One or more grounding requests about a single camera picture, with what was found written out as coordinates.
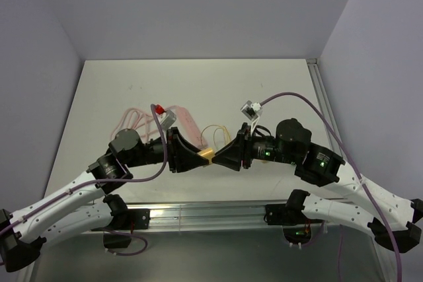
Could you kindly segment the pink power strip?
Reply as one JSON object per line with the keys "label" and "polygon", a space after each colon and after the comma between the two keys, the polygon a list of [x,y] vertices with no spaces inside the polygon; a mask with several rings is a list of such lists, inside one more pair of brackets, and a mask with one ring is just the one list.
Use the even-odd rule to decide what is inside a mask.
{"label": "pink power strip", "polygon": [[186,108],[177,106],[176,116],[191,144],[199,149],[204,149],[208,146],[208,142],[202,136],[202,132],[200,131],[197,123]]}

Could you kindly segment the yellow plug with cable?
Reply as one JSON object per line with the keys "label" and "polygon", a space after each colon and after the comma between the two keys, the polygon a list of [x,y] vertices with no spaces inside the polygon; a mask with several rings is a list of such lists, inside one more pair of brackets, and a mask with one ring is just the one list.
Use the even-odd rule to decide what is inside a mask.
{"label": "yellow plug with cable", "polygon": [[215,156],[215,151],[211,147],[208,147],[198,152],[198,155],[204,159],[207,159],[209,164],[211,164],[212,158]]}

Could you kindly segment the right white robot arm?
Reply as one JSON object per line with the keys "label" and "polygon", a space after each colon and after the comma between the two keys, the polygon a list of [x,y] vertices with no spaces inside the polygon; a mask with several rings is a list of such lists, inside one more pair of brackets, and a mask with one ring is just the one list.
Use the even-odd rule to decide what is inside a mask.
{"label": "right white robot arm", "polygon": [[275,136],[257,136],[244,123],[232,142],[212,158],[214,164],[239,171],[253,160],[292,164],[302,181],[349,200],[323,199],[293,190],[285,203],[265,207],[268,225],[302,225],[322,220],[344,225],[372,237],[380,246],[406,253],[420,243],[417,222],[422,200],[399,197],[364,176],[357,176],[341,156],[311,141],[311,132],[295,118],[283,120]]}

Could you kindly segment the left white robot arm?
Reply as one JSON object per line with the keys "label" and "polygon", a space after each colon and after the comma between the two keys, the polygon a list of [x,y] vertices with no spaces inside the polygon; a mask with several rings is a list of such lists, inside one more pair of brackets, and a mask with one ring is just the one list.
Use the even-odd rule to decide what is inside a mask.
{"label": "left white robot arm", "polygon": [[173,173],[211,164],[213,151],[200,150],[173,127],[143,143],[134,129],[123,129],[107,152],[60,190],[18,211],[1,210],[1,265],[18,271],[35,262],[47,245],[89,230],[120,230],[132,223],[115,190],[136,180],[130,168],[161,164]]}

